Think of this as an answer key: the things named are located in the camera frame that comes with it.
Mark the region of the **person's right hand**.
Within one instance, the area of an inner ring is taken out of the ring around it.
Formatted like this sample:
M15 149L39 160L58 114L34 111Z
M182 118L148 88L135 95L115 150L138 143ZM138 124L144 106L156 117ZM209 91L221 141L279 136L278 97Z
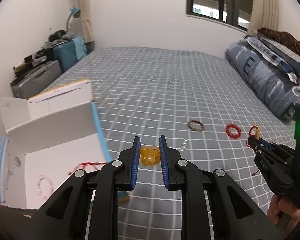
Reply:
M271 198L269 209L267 211L267 217L274 224L277 224L279 222L280 212L283 212L290 217L287 228L293 229L300 221L300 209L298 209L288 198L282 198L274 194Z

